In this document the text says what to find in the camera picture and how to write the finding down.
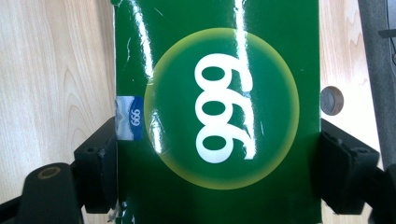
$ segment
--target wooden table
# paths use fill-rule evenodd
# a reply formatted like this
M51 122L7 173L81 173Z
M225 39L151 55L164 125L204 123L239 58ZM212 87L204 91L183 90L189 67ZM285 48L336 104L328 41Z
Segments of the wooden table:
M0 203L19 196L34 169L70 163L114 115L112 13L109 0L2 1ZM322 87L346 99L339 115L323 117L378 149L357 0L320 0L320 24ZM366 223L367 212L336 217L323 207L324 223Z

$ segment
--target printed number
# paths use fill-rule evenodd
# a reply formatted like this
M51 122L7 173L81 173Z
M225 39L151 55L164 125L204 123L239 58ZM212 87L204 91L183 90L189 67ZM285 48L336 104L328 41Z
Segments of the printed number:
M203 71L208 67L218 67L223 70L224 77L220 80L207 80ZM233 152L233 139L244 143L247 151L245 160L253 159L256 148L248 133L228 123L233 115L233 105L239 105L245 113L245 121L253 119L250 99L238 92L227 89L232 81L233 70L239 72L242 91L251 91L253 80L247 66L230 55L209 54L202 58L195 67L195 81L204 91L195 102L195 114L205 126L198 132L195 145L201 158L210 163L226 161ZM225 110L219 115L208 115L203 106L208 102L219 102ZM204 140L210 136L218 136L225 140L225 146L213 150L204 146Z
M131 122L132 125L139 126L139 124L140 124L140 110L139 109L132 111L131 120L132 120L132 122Z

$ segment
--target sticker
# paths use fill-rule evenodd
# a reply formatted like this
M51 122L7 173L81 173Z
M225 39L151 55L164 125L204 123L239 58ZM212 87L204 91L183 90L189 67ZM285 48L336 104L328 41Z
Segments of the sticker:
M117 139L127 141L141 140L143 122L143 98L140 96L117 96Z

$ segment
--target black plastic bracket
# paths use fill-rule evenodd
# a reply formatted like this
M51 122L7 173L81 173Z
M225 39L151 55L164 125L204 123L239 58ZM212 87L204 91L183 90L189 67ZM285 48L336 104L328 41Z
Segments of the black plastic bracket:
M70 165L53 163L26 177L16 223L83 223Z

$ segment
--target green book cover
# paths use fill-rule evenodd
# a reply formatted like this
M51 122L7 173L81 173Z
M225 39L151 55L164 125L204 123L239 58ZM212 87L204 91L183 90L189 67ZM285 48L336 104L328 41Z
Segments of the green book cover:
M118 223L319 223L318 1L115 8Z

